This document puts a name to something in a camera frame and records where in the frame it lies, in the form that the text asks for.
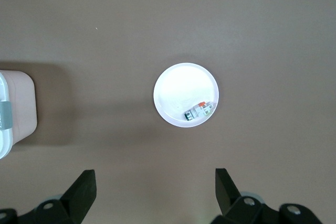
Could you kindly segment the brown table mat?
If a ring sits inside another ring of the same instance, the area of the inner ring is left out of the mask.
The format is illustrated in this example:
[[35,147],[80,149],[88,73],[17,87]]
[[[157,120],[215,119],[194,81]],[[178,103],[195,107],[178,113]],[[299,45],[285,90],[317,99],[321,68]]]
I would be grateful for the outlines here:
[[[178,63],[219,88],[210,119],[165,121]],[[0,160],[24,214],[94,169],[83,224],[209,224],[215,169],[274,209],[336,224],[336,0],[0,0],[0,69],[34,80],[38,126]]]

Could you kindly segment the white breaker with orange lever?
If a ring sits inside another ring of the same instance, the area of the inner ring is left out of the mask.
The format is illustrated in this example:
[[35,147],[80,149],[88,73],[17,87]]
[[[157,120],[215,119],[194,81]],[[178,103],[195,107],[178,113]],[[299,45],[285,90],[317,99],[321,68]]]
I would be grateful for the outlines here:
[[195,117],[204,117],[211,114],[214,105],[212,102],[201,102],[194,106]]

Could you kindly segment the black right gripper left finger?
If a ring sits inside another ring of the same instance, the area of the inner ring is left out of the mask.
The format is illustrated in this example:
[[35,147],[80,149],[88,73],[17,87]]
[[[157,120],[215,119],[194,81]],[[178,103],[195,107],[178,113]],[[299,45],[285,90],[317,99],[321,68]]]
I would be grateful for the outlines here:
[[95,199],[95,171],[85,170],[59,199],[42,202],[18,217],[18,224],[82,224]]

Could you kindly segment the white pink lunch box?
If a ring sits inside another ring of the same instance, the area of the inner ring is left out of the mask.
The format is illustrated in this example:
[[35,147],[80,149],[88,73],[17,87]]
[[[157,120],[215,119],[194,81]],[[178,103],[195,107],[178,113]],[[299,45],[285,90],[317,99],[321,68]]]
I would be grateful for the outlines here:
[[37,127],[35,85],[24,72],[0,70],[0,101],[12,105],[13,127],[0,130],[0,159],[13,145],[30,136]]

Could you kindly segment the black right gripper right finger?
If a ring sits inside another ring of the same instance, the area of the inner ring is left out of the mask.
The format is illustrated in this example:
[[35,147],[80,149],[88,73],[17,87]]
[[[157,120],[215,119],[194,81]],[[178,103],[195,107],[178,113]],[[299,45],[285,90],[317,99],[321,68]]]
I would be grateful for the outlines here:
[[282,204],[273,210],[253,196],[243,196],[227,169],[215,170],[215,193],[222,212],[211,224],[322,224],[307,207]]

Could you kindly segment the grey lunch box clip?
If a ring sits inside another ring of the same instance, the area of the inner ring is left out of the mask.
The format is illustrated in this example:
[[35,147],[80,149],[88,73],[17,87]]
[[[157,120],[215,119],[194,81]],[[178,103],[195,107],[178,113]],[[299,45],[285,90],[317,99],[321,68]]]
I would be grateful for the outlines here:
[[12,127],[12,105],[9,101],[0,101],[0,130],[7,130]]

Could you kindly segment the white round plate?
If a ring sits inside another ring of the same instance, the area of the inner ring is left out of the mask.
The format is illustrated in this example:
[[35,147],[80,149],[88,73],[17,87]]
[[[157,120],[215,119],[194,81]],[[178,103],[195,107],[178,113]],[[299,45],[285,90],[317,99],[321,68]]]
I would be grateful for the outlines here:
[[[219,88],[213,75],[195,63],[178,63],[167,68],[157,79],[153,101],[158,114],[177,127],[195,127],[205,123],[215,112],[219,102]],[[212,102],[208,116],[187,121],[184,112],[201,102]]]

